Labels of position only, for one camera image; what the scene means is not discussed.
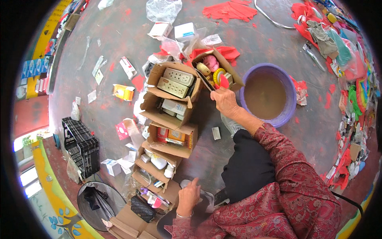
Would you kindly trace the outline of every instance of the pink toy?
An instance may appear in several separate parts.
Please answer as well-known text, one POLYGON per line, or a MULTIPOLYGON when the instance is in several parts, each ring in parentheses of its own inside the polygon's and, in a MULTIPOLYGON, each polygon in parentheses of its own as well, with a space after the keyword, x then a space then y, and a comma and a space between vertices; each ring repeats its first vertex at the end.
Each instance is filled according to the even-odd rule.
POLYGON ((208 55, 203 59, 203 64, 205 64, 211 72, 215 72, 219 68, 219 62, 213 55, 208 55))

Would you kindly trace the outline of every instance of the black plastic crate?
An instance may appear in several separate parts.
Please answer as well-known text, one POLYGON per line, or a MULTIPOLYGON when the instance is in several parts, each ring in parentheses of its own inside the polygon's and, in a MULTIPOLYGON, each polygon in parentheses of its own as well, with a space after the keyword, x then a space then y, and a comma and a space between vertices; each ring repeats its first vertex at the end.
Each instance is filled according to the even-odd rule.
POLYGON ((64 147, 81 171, 83 179, 99 171, 99 142, 81 121, 62 119, 64 147))

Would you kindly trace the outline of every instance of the hand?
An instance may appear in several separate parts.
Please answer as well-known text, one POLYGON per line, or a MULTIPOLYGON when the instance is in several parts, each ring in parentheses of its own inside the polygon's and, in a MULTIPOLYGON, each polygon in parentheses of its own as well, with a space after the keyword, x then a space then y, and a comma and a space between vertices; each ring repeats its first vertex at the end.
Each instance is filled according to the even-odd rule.
POLYGON ((191 216, 192 209, 200 198, 200 185, 196 186, 198 177, 189 182, 187 187, 179 190, 179 206, 176 212, 180 216, 191 216))
POLYGON ((224 87, 212 91, 211 100, 216 101, 216 108, 226 117, 233 119, 240 106, 236 102, 235 93, 224 87))

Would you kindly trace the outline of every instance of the silver bracelet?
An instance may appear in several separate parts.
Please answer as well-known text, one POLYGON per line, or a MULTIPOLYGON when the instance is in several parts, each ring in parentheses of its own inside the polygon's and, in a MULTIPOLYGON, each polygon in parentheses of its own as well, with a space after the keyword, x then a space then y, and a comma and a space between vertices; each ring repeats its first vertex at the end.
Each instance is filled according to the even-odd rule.
POLYGON ((175 212, 176 212, 176 216, 178 216, 178 217, 180 217, 180 218, 190 218, 190 217, 192 217, 192 215, 194 214, 194 210, 192 210, 192 214, 189 215, 189 216, 181 216, 181 215, 178 214, 177 211, 175 211, 175 212))

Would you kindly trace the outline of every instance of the power strip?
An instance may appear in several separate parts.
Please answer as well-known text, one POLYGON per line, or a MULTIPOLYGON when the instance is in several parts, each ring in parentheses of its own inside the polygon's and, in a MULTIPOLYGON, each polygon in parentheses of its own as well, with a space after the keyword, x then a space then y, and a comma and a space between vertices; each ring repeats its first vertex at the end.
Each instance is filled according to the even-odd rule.
POLYGON ((194 76, 192 74, 171 68, 166 68, 163 77, 188 87, 194 82, 194 76))
POLYGON ((181 99, 183 99, 188 91, 188 87, 182 84, 179 84, 178 82, 166 79, 164 77, 161 77, 159 79, 159 82, 157 84, 158 89, 164 90, 170 94, 173 94, 174 96, 177 96, 181 99))

